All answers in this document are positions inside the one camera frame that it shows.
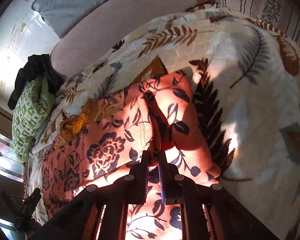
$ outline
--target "bolt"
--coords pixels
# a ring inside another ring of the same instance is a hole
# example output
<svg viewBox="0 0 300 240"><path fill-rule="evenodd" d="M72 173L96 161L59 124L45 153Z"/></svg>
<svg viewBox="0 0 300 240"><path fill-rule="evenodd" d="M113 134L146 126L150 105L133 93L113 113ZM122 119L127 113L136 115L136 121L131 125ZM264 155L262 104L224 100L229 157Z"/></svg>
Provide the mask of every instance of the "bolt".
<svg viewBox="0 0 300 240"><path fill-rule="evenodd" d="M184 180L184 178L185 177L181 174L178 174L178 175L174 176L174 179L177 180L177 181L182 181L182 180Z"/></svg>
<svg viewBox="0 0 300 240"><path fill-rule="evenodd" d="M97 189L97 186L94 184L90 184L86 187L88 192L94 192Z"/></svg>
<svg viewBox="0 0 300 240"><path fill-rule="evenodd" d="M126 180L126 181L131 181L133 179L134 179L134 176L131 175L131 174L128 174L128 175L124 176L124 180Z"/></svg>
<svg viewBox="0 0 300 240"><path fill-rule="evenodd" d="M221 190L222 189L222 185L219 184L219 183L215 183L215 184L212 184L212 188L214 190Z"/></svg>

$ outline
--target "wall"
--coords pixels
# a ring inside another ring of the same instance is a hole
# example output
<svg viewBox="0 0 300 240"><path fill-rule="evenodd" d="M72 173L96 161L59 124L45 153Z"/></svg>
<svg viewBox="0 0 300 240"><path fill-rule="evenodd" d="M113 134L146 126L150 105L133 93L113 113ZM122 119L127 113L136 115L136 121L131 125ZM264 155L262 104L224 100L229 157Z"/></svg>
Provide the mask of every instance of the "wall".
<svg viewBox="0 0 300 240"><path fill-rule="evenodd" d="M0 107L13 113L7 102L18 70L33 54L50 54L59 38L31 10L34 0L13 0L0 18Z"/></svg>

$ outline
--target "fleece blanket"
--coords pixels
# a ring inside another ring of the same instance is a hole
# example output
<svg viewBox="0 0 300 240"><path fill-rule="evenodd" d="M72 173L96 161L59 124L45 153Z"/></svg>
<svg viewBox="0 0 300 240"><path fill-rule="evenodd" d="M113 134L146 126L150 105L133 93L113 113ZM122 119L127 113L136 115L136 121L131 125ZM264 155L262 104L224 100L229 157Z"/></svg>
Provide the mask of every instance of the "fleece blanket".
<svg viewBox="0 0 300 240"><path fill-rule="evenodd" d="M300 46L270 24L219 5L154 19L71 78L30 161L42 159L64 120L79 116L88 99L97 102L134 82L180 69L194 92L200 130L221 167L223 186L280 239L295 239L300 234ZM171 161L183 171L180 156ZM33 163L29 191L34 184L45 186L43 160ZM160 207L151 212L156 215ZM168 214L172 222L165 226L177 230L178 212ZM152 223L150 233L169 231ZM145 231L127 237L139 235L147 237Z"/></svg>

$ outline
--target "brown feather print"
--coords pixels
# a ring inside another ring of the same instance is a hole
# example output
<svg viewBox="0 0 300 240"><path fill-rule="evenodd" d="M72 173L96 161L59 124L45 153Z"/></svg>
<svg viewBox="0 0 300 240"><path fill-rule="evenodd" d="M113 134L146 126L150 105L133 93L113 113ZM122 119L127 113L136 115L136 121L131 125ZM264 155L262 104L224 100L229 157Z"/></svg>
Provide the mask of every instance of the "brown feather print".
<svg viewBox="0 0 300 240"><path fill-rule="evenodd" d="M231 16L230 15L211 16L210 17L210 22L215 23L215 22L220 21L220 20L222 20L226 17L231 17Z"/></svg>
<svg viewBox="0 0 300 240"><path fill-rule="evenodd" d="M165 45L172 44L183 44L188 41L187 46L189 46L197 37L197 29L192 30L190 27L187 29L184 25L181 28L173 27L168 28L163 32L156 33L151 38L148 38L143 45L145 46L143 50L139 53L138 58L149 51L157 48L161 48Z"/></svg>
<svg viewBox="0 0 300 240"><path fill-rule="evenodd" d="M77 91L77 87L78 87L78 84L76 84L70 90L67 90L60 99L61 100L66 99L67 103L72 104L76 94L84 91L84 89Z"/></svg>
<svg viewBox="0 0 300 240"><path fill-rule="evenodd" d="M291 75L299 74L299 57L295 48L282 37L277 37L284 69Z"/></svg>
<svg viewBox="0 0 300 240"><path fill-rule="evenodd" d="M221 130L221 115L223 108L218 109L218 89L213 89L213 82L208 75L209 61L206 57L201 60L189 61L197 66L201 80L194 93L194 106L198 113L201 133L205 137L212 160L221 168L221 174L230 166L234 150L229 153L231 139L224 142L225 130Z"/></svg>
<svg viewBox="0 0 300 240"><path fill-rule="evenodd" d="M248 22L251 22L252 24L260 27L263 30L267 30L267 31L278 33L280 36L282 36L284 38L287 37L287 35L285 33L283 33L282 31L280 31L278 28L274 27L271 23L267 23L267 22L262 21L260 19L254 21L254 20L251 20L250 18L245 18L245 20L247 20Z"/></svg>

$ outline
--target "black cloth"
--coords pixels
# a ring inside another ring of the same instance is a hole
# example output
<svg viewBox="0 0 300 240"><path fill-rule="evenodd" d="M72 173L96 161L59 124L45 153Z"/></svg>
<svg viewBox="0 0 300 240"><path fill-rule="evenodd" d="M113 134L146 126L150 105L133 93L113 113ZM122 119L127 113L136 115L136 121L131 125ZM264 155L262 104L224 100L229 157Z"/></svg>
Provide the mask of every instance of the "black cloth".
<svg viewBox="0 0 300 240"><path fill-rule="evenodd" d="M28 62L19 69L14 91L12 92L8 107L13 110L16 107L19 97L27 82L35 80L39 76L45 76L48 80L49 93L55 95L63 84L62 78L52 68L49 54L32 55L28 57Z"/></svg>

